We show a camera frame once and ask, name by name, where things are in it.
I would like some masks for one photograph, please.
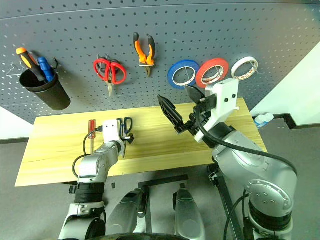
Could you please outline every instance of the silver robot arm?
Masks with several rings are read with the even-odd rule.
[[[224,139],[227,143],[259,150],[255,143],[239,131]],[[213,149],[212,156],[223,174],[241,184],[249,196],[249,220],[254,239],[277,236],[290,240],[291,218],[297,175],[285,163],[273,158],[237,151],[222,145]]]
[[[104,144],[81,161],[77,186],[71,187],[75,194],[62,226],[59,240],[85,240],[106,234],[106,219],[103,193],[110,168],[118,162],[118,156],[125,154],[125,143],[119,136],[118,121],[103,123]]]
[[[207,86],[205,96],[216,96],[216,107],[204,128],[207,131],[221,129],[219,124],[236,110],[236,94],[239,81],[227,79],[214,86]],[[200,142],[204,134],[195,135]],[[231,130],[221,140],[250,150],[262,151],[254,142],[241,132]],[[212,151],[213,159],[218,163],[223,174],[241,184],[249,196],[249,220],[252,223],[254,239],[277,236],[290,240],[293,229],[291,218],[294,206],[294,194],[297,175],[284,162],[266,156],[247,153],[232,148],[216,145]]]
[[[239,81],[232,78],[208,85],[205,95],[195,87],[185,86],[197,104],[187,123],[168,99],[159,95],[158,100],[174,129],[179,134],[188,130],[198,143],[204,141],[213,149],[212,157],[222,173],[249,193],[248,216],[253,232],[250,239],[290,240],[296,169],[287,160],[262,152],[241,132],[224,123],[239,109],[236,107],[238,87]]]

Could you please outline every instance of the white wall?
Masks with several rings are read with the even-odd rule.
[[[320,42],[251,110],[264,113],[290,114],[297,125],[320,123]]]
[[[29,137],[33,125],[0,106],[0,140]]]

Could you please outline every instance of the black scissors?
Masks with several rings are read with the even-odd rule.
[[[131,144],[133,142],[133,134],[130,133],[132,130],[132,127],[134,125],[134,121],[132,119],[132,117],[125,117],[124,119],[122,118],[117,118],[117,120],[119,121],[119,136],[127,141],[129,144]]]

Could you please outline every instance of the red tape roll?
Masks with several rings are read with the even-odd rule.
[[[219,68],[218,73],[214,76],[207,77],[204,79],[204,75],[207,71],[212,68]],[[211,59],[206,61],[196,73],[195,82],[200,88],[205,88],[207,85],[212,84],[216,81],[222,80],[225,78],[229,70],[229,64],[226,60],[221,57]]]

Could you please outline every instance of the blue tape roll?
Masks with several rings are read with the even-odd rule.
[[[193,76],[191,77],[191,79],[188,79],[188,81],[186,82],[183,82],[183,83],[175,82],[174,80],[175,74],[177,73],[177,71],[183,68],[192,69],[194,71]],[[168,71],[168,82],[175,89],[185,89],[185,85],[192,86],[196,83],[196,73],[198,72],[199,68],[200,67],[198,63],[196,63],[193,60],[185,59],[185,60],[178,61],[172,67],[170,67]]]

